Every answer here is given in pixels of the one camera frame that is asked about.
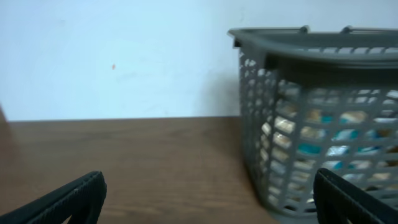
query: basket mesh side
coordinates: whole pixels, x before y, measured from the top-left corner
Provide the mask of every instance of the basket mesh side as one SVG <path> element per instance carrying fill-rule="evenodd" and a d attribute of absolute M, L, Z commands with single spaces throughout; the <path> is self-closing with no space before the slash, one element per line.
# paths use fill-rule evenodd
<path fill-rule="evenodd" d="M 398 208 L 398 86 L 303 87 L 253 49 L 239 61 L 244 155 L 267 205 L 315 215 L 312 182 L 326 167 Z"/>

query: gray plastic basket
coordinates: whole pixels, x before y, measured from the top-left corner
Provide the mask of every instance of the gray plastic basket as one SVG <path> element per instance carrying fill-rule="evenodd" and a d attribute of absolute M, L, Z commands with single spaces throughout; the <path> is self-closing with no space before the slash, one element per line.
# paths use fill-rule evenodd
<path fill-rule="evenodd" d="M 316 215 L 326 167 L 398 207 L 398 33 L 233 29 L 246 165 L 263 204 Z"/>

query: basket handle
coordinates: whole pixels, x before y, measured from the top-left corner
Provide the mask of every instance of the basket handle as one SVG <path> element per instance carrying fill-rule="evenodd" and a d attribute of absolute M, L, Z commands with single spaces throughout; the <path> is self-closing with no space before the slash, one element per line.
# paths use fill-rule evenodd
<path fill-rule="evenodd" d="M 234 32 L 237 30 L 245 30 L 245 31 L 250 31 L 250 30 L 258 30 L 258 29 L 231 29 L 228 32 L 232 35 L 234 35 Z M 293 27 L 293 28 L 268 28 L 268 29 L 261 29 L 262 32 L 267 32 L 267 33 L 275 33 L 275 34 L 286 34 L 286 33 L 292 33 L 292 34 L 307 34 L 310 31 L 309 26 L 302 26 L 302 27 Z M 235 38 L 234 40 L 234 47 L 242 47 L 241 43 Z"/>
<path fill-rule="evenodd" d="M 372 28 L 354 28 L 346 26 L 341 30 L 342 34 L 397 34 L 398 29 L 372 29 Z"/>

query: wooden table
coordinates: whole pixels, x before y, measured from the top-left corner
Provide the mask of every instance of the wooden table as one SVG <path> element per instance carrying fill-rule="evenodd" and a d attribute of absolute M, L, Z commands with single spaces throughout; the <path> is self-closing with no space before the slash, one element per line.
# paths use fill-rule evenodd
<path fill-rule="evenodd" d="M 0 214 L 101 170 L 98 223 L 276 223 L 256 200 L 238 118 L 0 125 Z"/>

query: white wall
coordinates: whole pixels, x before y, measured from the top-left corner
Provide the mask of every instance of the white wall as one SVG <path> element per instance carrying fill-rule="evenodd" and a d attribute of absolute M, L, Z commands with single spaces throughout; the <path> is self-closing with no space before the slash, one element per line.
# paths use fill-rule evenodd
<path fill-rule="evenodd" d="M 11 121 L 236 115 L 228 29 L 398 28 L 397 8 L 396 0 L 2 0 L 0 102 Z"/>

